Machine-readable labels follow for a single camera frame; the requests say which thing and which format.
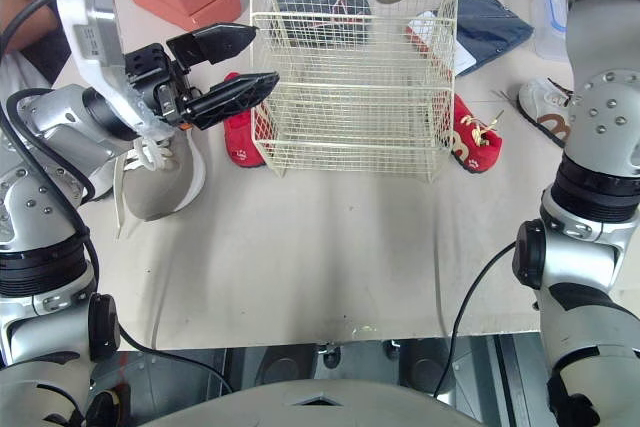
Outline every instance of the silver robot arm segment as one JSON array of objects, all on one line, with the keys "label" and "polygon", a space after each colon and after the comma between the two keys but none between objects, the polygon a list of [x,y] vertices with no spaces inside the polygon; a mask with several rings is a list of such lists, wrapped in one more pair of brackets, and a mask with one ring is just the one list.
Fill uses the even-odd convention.
[{"label": "silver robot arm segment", "polygon": [[204,130],[250,109],[279,80],[275,72],[244,74],[204,94],[189,86],[191,66],[236,56],[254,39],[253,27],[214,24],[169,39],[175,60],[160,44],[124,55],[113,0],[57,1],[74,61],[93,87],[38,91],[29,103],[34,95],[24,91],[6,106],[11,131],[22,134],[18,140],[51,181],[12,136],[0,135],[0,350],[7,366],[0,417],[7,425],[81,425],[93,366],[119,346],[115,303],[96,293],[85,259],[88,230],[69,215],[85,187],[77,177],[88,178],[140,135],[159,140],[178,126]]},{"label": "silver robot arm segment", "polygon": [[571,135],[541,218],[518,232],[513,270],[535,290],[564,426],[640,418],[640,321],[609,292],[638,225],[640,0],[569,0]]}]

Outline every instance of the clear plastic container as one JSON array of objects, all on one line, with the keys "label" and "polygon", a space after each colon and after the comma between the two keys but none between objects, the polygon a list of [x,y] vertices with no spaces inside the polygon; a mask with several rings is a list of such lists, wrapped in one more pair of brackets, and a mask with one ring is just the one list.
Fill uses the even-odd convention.
[{"label": "clear plastic container", "polygon": [[536,53],[544,59],[568,60],[567,0],[533,0],[532,18]]}]

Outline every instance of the table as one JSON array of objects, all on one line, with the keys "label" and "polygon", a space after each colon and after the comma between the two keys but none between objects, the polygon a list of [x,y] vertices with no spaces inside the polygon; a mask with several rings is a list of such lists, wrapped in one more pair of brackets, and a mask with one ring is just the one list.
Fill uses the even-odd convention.
[{"label": "table", "polygon": [[[500,0],[524,20],[531,0]],[[243,0],[245,7],[248,0]],[[116,0],[125,51],[182,31]],[[245,11],[239,22],[248,22]],[[200,65],[201,88],[247,71],[248,51]],[[142,223],[127,219],[115,239],[112,200],[80,209],[102,262],[100,291],[112,294],[123,325],[164,349],[442,336],[482,266],[538,216],[561,150],[497,92],[536,77],[571,87],[568,64],[545,61],[528,41],[456,91],[485,121],[504,110],[501,158],[472,175],[453,159],[433,184],[366,173],[243,170],[227,158],[220,126],[194,135],[207,181],[184,210]],[[80,82],[72,61],[57,86]],[[613,293],[640,313],[634,237]],[[533,293],[507,256],[471,300],[461,334],[538,329]]]}]

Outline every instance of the wire basket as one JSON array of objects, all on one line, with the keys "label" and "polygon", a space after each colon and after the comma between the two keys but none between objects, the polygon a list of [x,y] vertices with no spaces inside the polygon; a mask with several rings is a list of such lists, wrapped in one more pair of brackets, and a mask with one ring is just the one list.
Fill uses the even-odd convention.
[{"label": "wire basket", "polygon": [[252,67],[281,79],[252,114],[269,167],[433,180],[451,145],[456,13],[457,0],[251,0]]}]

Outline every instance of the white shoelace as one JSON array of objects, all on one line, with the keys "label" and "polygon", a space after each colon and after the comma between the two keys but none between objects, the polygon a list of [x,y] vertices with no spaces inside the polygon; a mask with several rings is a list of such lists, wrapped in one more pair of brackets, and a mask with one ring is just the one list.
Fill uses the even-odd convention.
[{"label": "white shoelace", "polygon": [[487,132],[496,130],[496,124],[498,123],[498,119],[502,115],[502,112],[504,112],[504,110],[500,111],[500,113],[496,116],[495,119],[491,121],[489,125],[484,125],[482,121],[476,119],[472,115],[465,115],[460,119],[460,123],[462,125],[476,124],[475,128],[471,131],[471,136],[473,137],[473,141],[476,143],[478,147],[481,147],[483,145],[489,145],[489,141],[482,136]]},{"label": "white shoelace", "polygon": [[556,105],[558,107],[565,107],[567,105],[567,100],[569,100],[569,97],[560,92],[545,92],[544,100],[545,102]]},{"label": "white shoelace", "polygon": [[173,152],[169,149],[169,141],[164,140],[159,144],[151,139],[139,137],[133,141],[133,149],[122,154],[116,160],[113,174],[113,197],[116,204],[116,239],[124,227],[124,173],[127,170],[135,170],[144,167],[152,172],[158,169],[167,169]]}]

